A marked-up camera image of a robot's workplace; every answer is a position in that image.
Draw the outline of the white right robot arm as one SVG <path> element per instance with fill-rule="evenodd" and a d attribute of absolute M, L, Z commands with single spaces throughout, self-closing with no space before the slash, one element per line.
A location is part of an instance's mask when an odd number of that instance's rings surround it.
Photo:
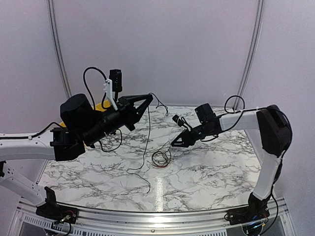
<path fill-rule="evenodd" d="M 253 189 L 254 200 L 264 201 L 271 196 L 280 172 L 284 153 L 292 142 L 292 128 L 287 116 L 277 105 L 245 109 L 217 116 L 206 103 L 195 109 L 200 125 L 187 126 L 172 142 L 172 147 L 188 148 L 208 136 L 217 137 L 232 130 L 258 130 L 260 132 L 263 163 Z"/>

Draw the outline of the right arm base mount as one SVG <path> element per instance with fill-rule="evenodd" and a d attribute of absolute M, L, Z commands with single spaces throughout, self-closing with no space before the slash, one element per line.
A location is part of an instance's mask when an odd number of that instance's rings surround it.
<path fill-rule="evenodd" d="M 266 199 L 260 200 L 251 193 L 248 206 L 228 210 L 224 219 L 229 221 L 230 225 L 237 225 L 267 218 L 270 216 L 267 206 L 270 198 L 271 194 Z"/>

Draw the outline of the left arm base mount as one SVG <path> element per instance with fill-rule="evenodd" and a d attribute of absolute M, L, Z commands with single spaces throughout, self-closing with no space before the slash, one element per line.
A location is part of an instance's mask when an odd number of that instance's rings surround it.
<path fill-rule="evenodd" d="M 75 224 L 79 210 L 74 207 L 59 205 L 54 190 L 49 187 L 44 187 L 44 191 L 46 194 L 44 203 L 36 207 L 36 214 L 55 221 L 61 221 L 65 217 L 70 216 L 68 221 L 71 224 Z"/>

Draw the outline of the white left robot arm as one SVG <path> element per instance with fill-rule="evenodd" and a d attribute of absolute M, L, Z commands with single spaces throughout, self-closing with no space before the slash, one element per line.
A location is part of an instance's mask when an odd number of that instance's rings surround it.
<path fill-rule="evenodd" d="M 76 94 L 61 104 L 60 116 L 65 127 L 44 128 L 36 134 L 17 134 L 0 137 L 0 184 L 30 201 L 52 219 L 62 215 L 56 195 L 48 187 L 37 187 L 35 183 L 15 173 L 9 160 L 46 159 L 71 161 L 85 153 L 86 147 L 106 135 L 113 134 L 125 126 L 135 129 L 144 112 L 153 100 L 151 94 L 122 96 L 117 105 L 105 111 L 94 110 L 87 97 Z"/>

